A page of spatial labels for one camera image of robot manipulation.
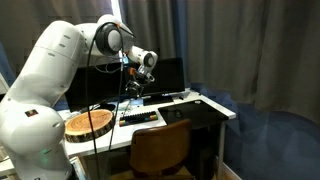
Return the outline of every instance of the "wire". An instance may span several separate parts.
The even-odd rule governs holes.
[[[100,31],[100,29],[102,29],[105,25],[107,24],[114,24],[112,22],[107,22],[102,24],[101,26],[99,26],[93,36],[90,48],[89,48],[89,52],[88,52],[88,58],[87,58],[87,68],[86,68],[86,76],[85,76],[85,95],[86,95],[86,104],[87,104],[87,112],[88,112],[88,117],[89,117],[89,122],[90,122],[90,128],[91,128],[91,135],[92,135],[92,139],[93,139],[93,147],[94,147],[94,154],[95,154],[95,160],[96,160],[96,166],[97,166],[97,174],[98,174],[98,180],[100,180],[100,166],[99,166],[99,158],[98,158],[98,153],[97,153],[97,145],[96,145],[96,137],[95,137],[95,133],[93,130],[93,125],[92,125],[92,119],[91,119],[91,113],[90,113],[90,105],[89,105],[89,95],[88,95],[88,74],[89,74],[89,64],[90,64],[90,57],[91,57],[91,51],[93,48],[93,44],[94,41],[97,38],[97,34]]]
[[[133,75],[133,79],[134,79],[135,82],[138,82],[138,79],[136,78],[135,75]],[[140,82],[139,82],[139,85],[142,86],[142,87],[145,87],[145,86],[149,85],[150,83],[151,83],[151,82],[150,82],[149,80],[147,80],[146,83],[140,83]]]
[[[111,60],[110,62],[108,62],[108,63],[106,64],[105,70],[101,70],[101,69],[98,68],[97,61],[98,61],[100,58],[103,58],[103,57],[97,58],[97,59],[95,60],[95,63],[94,63],[94,67],[96,68],[97,71],[99,71],[99,72],[101,72],[101,73],[112,74],[112,73],[115,73],[116,71],[118,71],[118,70],[121,69],[121,67],[120,67],[120,68],[117,68],[117,69],[115,69],[115,70],[109,71],[109,70],[108,70],[108,65],[109,65],[110,63],[112,63],[112,62],[114,62],[114,61],[117,61],[117,60],[119,60],[119,59],[122,59],[122,58],[120,58],[120,57],[112,57],[113,60]]]
[[[124,55],[123,53],[123,39],[122,39],[122,34],[120,33],[120,39],[121,39],[121,53]],[[119,92],[118,92],[118,101],[117,101],[117,106],[116,106],[116,113],[114,115],[114,126],[116,125],[116,118],[118,116],[118,109],[119,109],[119,104],[120,104],[120,95],[121,95],[121,85],[122,85],[122,75],[123,75],[123,61],[121,61],[121,73],[120,73],[120,85],[119,85]],[[111,150],[111,144],[112,144],[112,138],[113,138],[113,132],[114,132],[114,126],[111,128],[111,137],[110,137],[110,141],[109,141],[109,149],[107,151],[107,153],[110,153],[110,150]],[[109,155],[107,154],[107,157],[106,157],[106,163],[108,163],[109,161]]]
[[[93,48],[93,44],[94,44],[94,41],[96,40],[96,37],[97,37],[97,34],[98,32],[105,26],[105,25],[108,25],[108,24],[113,24],[115,25],[116,27],[118,27],[119,29],[119,33],[120,33],[120,29],[122,29],[123,31],[125,31],[126,33],[132,35],[133,37],[135,37],[132,33],[128,32],[127,30],[119,27],[116,23],[113,23],[113,22],[107,22],[107,23],[104,23],[102,25],[100,25],[95,34],[94,34],[94,37],[92,39],[92,42],[91,42],[91,45],[90,45],[90,48],[89,48],[89,52],[88,52],[88,58],[87,58],[87,68],[86,68],[86,76],[85,76],[85,94],[86,94],[86,104],[87,104],[87,111],[88,111],[88,117],[89,117],[89,122],[90,122],[90,128],[91,128],[91,134],[92,134],[92,138],[93,138],[93,146],[94,146],[94,153],[95,153],[95,159],[96,159],[96,166],[97,166],[97,173],[98,173],[98,179],[100,180],[100,166],[99,166],[99,159],[98,159],[98,153],[97,153],[97,146],[96,146],[96,139],[95,139],[95,133],[94,133],[94,130],[93,130],[93,125],[92,125],[92,119],[91,119],[91,114],[90,114],[90,106],[89,106],[89,95],[88,95],[88,74],[89,74],[89,64],[90,64],[90,57],[91,57],[91,51],[92,51],[92,48]],[[120,36],[121,36],[121,46],[122,46],[122,49],[121,51],[123,51],[123,39],[122,39],[122,33],[120,33]],[[118,102],[117,102],[117,108],[116,108],[116,115],[114,116],[114,120],[115,118],[117,117],[117,112],[118,112],[118,107],[119,107],[119,102],[120,102],[120,94],[121,94],[121,83],[122,83],[122,73],[123,73],[123,62],[121,63],[121,74],[120,74],[120,86],[119,86],[119,96],[118,96]],[[113,138],[113,128],[111,128],[111,138],[110,138],[110,143],[109,143],[109,150],[108,152],[110,151],[111,149],[111,142],[112,142],[112,138]]]
[[[123,112],[123,114],[122,114],[122,117],[124,117],[124,116],[126,115],[126,112],[127,112],[127,110],[128,110],[128,107],[129,107],[130,103],[131,103],[131,99],[129,99],[129,102],[128,102],[126,108],[124,109],[124,112]]]
[[[4,161],[7,161],[7,160],[9,160],[9,159],[10,159],[10,158],[7,157],[6,159],[1,160],[0,163],[2,163],[2,162],[4,162]]]

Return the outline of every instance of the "wall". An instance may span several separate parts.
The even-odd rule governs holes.
[[[319,179],[318,125],[291,113],[237,104],[224,92],[198,90],[237,113],[227,123],[224,160],[242,179]]]

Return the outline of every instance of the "monitor stand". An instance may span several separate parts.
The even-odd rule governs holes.
[[[150,98],[143,99],[144,106],[169,103],[169,102],[173,102],[173,99],[170,95],[168,95],[168,96],[157,95],[157,96],[151,96]]]

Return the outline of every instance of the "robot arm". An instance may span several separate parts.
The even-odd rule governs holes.
[[[92,41],[95,39],[91,54],[116,55],[122,48],[127,57],[140,65],[138,76],[153,82],[151,71],[158,56],[152,51],[146,51],[134,46],[134,36],[130,29],[112,15],[102,16],[96,24],[80,24],[77,28],[85,36],[86,53],[89,52]]]
[[[69,88],[81,57],[90,54],[91,44],[91,53],[101,56],[115,55],[123,47],[124,53],[140,64],[137,73],[152,77],[157,55],[133,46],[131,31],[112,15],[77,26],[51,23],[0,103],[0,142],[21,179],[70,176],[72,166],[62,141],[64,122],[52,107]]]

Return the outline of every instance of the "chair backrest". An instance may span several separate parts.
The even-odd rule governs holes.
[[[190,136],[188,119],[135,131],[131,141],[131,167],[139,172],[159,172],[181,163],[189,153]]]

